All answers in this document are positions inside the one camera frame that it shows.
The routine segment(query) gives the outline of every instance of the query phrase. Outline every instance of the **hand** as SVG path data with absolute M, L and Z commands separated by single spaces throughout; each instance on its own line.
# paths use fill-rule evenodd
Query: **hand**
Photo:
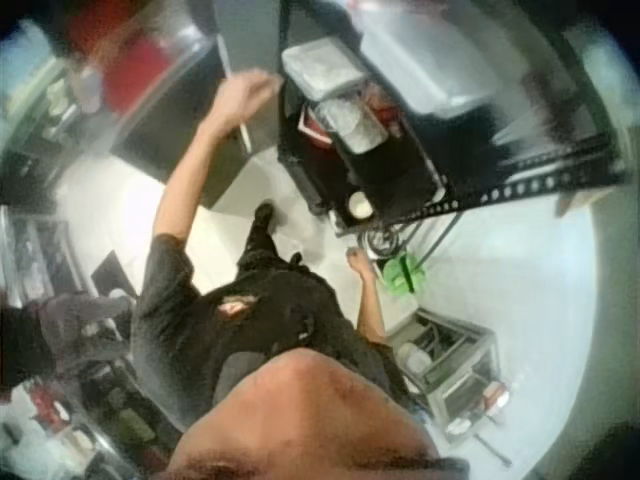
M 376 273 L 363 249 L 349 248 L 347 250 L 347 262 L 349 262 L 351 269 L 360 275 L 363 280 L 375 280 Z
M 224 80 L 204 123 L 223 135 L 247 122 L 278 93 L 282 80 L 262 70 L 248 70 Z

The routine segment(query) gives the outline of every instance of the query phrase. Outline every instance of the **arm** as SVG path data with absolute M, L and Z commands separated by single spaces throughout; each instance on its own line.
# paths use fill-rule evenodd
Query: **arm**
M 211 110 L 167 182 L 153 224 L 154 237 L 169 234 L 187 240 L 218 145 L 273 97 L 280 83 L 277 77 L 251 70 L 220 85 Z
M 360 248 L 350 248 L 347 251 L 347 260 L 349 266 L 362 279 L 362 299 L 357 330 L 370 342 L 384 344 L 386 332 L 376 287 L 376 274 L 369 264 L 367 254 Z

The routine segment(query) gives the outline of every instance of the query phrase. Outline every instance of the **green object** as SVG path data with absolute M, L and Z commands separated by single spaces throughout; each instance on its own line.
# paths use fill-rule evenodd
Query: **green object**
M 415 293 L 424 284 L 427 276 L 418 260 L 410 253 L 403 253 L 389 260 L 382 270 L 382 279 L 391 293 L 403 295 Z

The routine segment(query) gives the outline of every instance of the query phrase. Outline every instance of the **black pants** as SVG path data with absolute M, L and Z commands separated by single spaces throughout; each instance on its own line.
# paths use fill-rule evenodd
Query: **black pants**
M 280 258 L 276 244 L 267 229 L 255 221 L 249 230 L 244 252 L 238 260 L 238 275 L 266 268 L 288 268 L 288 262 Z

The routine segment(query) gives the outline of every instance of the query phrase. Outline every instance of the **kitchen equipment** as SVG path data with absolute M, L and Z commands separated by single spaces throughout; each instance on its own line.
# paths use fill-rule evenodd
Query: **kitchen equipment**
M 492 331 L 418 309 L 389 344 L 405 378 L 420 391 L 414 400 L 450 443 L 472 436 L 489 411 L 506 405 Z
M 305 96 L 315 102 L 353 89 L 366 78 L 360 63 L 333 37 L 287 48 L 282 63 Z
M 68 226 L 55 217 L 0 206 L 0 260 L 12 305 L 92 291 L 75 260 Z
M 498 91 L 482 52 L 441 16 L 386 9 L 360 17 L 362 55 L 415 113 L 452 118 Z
M 356 155 L 384 142 L 389 134 L 357 96 L 334 98 L 320 103 L 315 113 L 328 130 L 335 132 Z

